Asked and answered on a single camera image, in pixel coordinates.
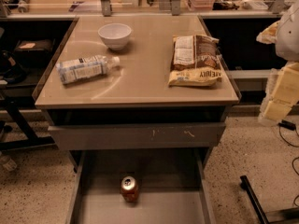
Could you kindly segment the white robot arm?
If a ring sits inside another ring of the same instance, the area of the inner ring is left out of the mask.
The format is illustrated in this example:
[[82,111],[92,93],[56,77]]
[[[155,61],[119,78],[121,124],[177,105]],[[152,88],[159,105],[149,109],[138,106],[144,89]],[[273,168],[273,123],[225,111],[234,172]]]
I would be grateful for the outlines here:
[[271,69],[260,106],[258,121],[274,126],[283,121],[299,101],[299,0],[256,38],[264,44],[274,44],[276,55],[287,63]]

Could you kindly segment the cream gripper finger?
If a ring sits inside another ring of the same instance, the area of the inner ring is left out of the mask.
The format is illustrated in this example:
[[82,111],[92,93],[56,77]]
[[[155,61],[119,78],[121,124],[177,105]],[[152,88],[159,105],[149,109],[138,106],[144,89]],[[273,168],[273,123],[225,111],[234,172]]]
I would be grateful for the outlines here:
[[287,62],[280,70],[270,70],[258,121],[264,126],[275,126],[298,102],[299,63]]
[[273,22],[270,26],[260,32],[256,40],[263,44],[275,44],[277,42],[278,21]]

